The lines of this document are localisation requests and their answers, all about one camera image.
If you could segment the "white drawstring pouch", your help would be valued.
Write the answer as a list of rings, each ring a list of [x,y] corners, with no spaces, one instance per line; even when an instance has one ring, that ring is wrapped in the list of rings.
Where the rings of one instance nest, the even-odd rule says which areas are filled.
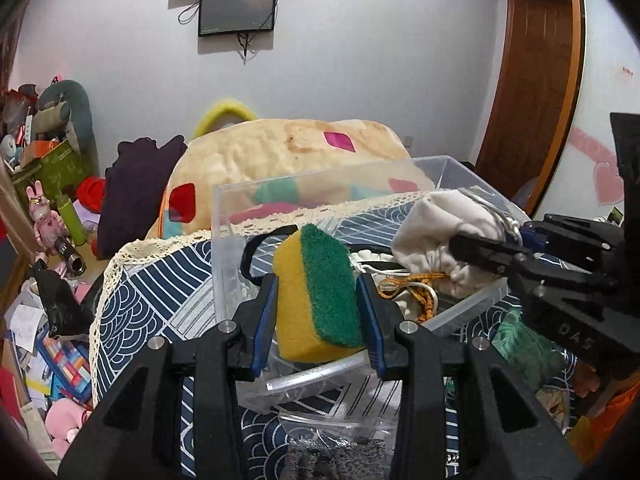
[[[462,299],[498,280],[498,275],[454,258],[450,240],[459,233],[497,242],[520,244],[520,224],[467,188],[425,194],[411,207],[398,228],[392,253],[413,274],[441,273],[439,292]]]

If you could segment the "green knitted cloth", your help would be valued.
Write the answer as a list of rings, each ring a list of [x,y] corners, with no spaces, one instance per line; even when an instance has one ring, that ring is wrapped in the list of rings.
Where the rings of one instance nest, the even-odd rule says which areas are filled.
[[[519,318],[511,321],[505,318],[492,345],[533,391],[550,382],[565,367],[563,351]]]

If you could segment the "grey knitted cloth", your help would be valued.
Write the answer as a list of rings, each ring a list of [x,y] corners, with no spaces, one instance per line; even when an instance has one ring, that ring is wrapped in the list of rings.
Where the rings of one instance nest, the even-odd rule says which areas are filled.
[[[387,479],[393,452],[384,440],[314,434],[288,442],[281,479]]]

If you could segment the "yellow green sponge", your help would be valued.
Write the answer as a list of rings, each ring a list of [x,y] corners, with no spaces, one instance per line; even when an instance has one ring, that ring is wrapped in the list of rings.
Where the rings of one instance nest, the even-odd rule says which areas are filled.
[[[277,275],[277,342],[282,359],[317,364],[363,348],[355,274],[347,248],[307,224],[273,255]]]

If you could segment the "white bag with black straps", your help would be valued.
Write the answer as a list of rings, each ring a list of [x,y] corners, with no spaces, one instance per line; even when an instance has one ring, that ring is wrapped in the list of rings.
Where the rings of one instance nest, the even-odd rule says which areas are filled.
[[[289,226],[280,226],[280,228],[270,232],[255,235],[248,240],[243,248],[240,260],[239,270],[242,278],[245,278],[252,285],[262,286],[262,281],[268,271],[260,275],[254,273],[255,257],[262,260],[262,269],[265,269],[267,264],[270,263],[269,258],[272,257],[278,245],[297,231],[298,226],[290,224]]]

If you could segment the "pink plush toy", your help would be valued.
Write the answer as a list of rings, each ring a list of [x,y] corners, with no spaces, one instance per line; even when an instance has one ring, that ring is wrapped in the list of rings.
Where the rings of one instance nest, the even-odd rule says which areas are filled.
[[[60,460],[91,414],[91,408],[67,398],[58,399],[51,404],[44,426],[51,437],[52,448]]]

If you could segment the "floral patterned cloth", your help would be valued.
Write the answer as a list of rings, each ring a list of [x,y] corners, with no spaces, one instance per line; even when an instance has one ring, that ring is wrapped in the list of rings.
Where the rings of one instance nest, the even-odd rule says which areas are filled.
[[[545,385],[537,390],[536,399],[562,434],[567,434],[575,420],[573,413],[574,391],[571,388]]]

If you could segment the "colorful book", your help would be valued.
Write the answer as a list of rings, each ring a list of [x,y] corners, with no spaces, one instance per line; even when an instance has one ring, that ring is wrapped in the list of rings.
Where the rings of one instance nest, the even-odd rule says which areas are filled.
[[[76,400],[87,403],[92,397],[89,349],[81,341],[60,341],[47,334],[35,346],[62,388]]]

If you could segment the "clear plastic storage box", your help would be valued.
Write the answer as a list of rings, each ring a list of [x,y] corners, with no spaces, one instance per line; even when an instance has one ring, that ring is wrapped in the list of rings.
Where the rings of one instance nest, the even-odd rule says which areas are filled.
[[[525,223],[527,214],[449,156],[413,158],[411,165],[433,181],[436,190],[467,188],[498,209]],[[390,251],[392,240],[412,205],[431,191],[394,193],[368,190],[356,185],[367,171],[378,176],[384,169],[397,169],[399,162],[368,162],[337,169],[337,181],[326,184],[329,171],[304,172],[282,178],[239,184],[216,185],[213,189],[212,274],[218,320],[231,318],[238,305],[254,298],[258,287],[240,273],[243,248],[253,236],[280,226],[311,223],[345,245],[362,245],[372,256]],[[254,273],[265,269],[254,259]],[[273,344],[266,368],[254,382],[238,385],[244,408],[258,413],[285,410],[311,416],[361,420],[393,418],[399,408],[400,382],[382,382],[369,365],[367,352],[360,351],[328,364],[299,364],[280,357]]]

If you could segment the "brown wooden wardrobe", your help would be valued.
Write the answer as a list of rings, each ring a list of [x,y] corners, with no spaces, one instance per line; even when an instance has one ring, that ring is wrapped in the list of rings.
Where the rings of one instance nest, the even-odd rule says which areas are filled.
[[[497,88],[476,172],[504,196],[529,190],[534,214],[574,117],[585,51],[584,0],[506,0]]]

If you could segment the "blue patterned tablecloth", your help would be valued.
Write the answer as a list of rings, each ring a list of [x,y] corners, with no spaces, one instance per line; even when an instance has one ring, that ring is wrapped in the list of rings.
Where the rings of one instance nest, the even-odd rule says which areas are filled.
[[[111,262],[102,311],[91,349],[92,388],[102,398],[134,355],[154,336],[170,342],[204,334],[217,321],[212,274],[212,242],[205,232],[161,242],[134,243]],[[478,298],[441,296],[436,330],[457,341],[485,337],[491,342],[503,320],[521,319],[520,300],[497,283]],[[572,388],[576,359],[563,351],[565,367],[546,385]],[[347,420],[285,410],[258,413],[240,403],[240,426],[248,472],[254,479],[280,477],[288,442],[328,434],[347,439],[390,442],[397,426],[391,419]]]

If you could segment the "black flashlight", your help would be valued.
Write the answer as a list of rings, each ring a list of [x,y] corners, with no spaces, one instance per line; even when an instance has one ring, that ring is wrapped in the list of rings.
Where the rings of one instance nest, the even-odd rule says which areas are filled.
[[[59,236],[55,240],[54,248],[71,274],[78,276],[85,272],[86,263],[84,258],[81,257],[77,249],[65,236]]]

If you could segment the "green bottle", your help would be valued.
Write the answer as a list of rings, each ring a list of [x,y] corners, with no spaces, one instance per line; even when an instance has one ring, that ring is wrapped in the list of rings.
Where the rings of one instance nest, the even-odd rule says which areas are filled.
[[[66,194],[61,194],[56,198],[56,206],[74,244],[76,246],[85,245],[87,241],[86,230],[78,217],[73,202]]]

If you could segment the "dark purple garment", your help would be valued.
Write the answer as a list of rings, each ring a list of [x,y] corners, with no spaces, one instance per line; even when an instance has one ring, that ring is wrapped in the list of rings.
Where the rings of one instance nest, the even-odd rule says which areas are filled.
[[[96,255],[112,258],[126,244],[143,240],[160,214],[160,204],[176,163],[186,152],[183,136],[158,146],[151,138],[122,141],[117,159],[105,170]]]

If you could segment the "green storage box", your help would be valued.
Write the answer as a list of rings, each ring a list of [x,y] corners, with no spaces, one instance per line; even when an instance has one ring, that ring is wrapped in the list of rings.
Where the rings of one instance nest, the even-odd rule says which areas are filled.
[[[64,141],[47,155],[32,160],[17,171],[11,177],[11,181],[21,203],[27,207],[26,188],[34,184],[35,180],[41,182],[44,195],[49,200],[54,200],[63,193],[72,195],[73,190],[90,174],[93,174],[90,159],[76,153],[70,144]]]

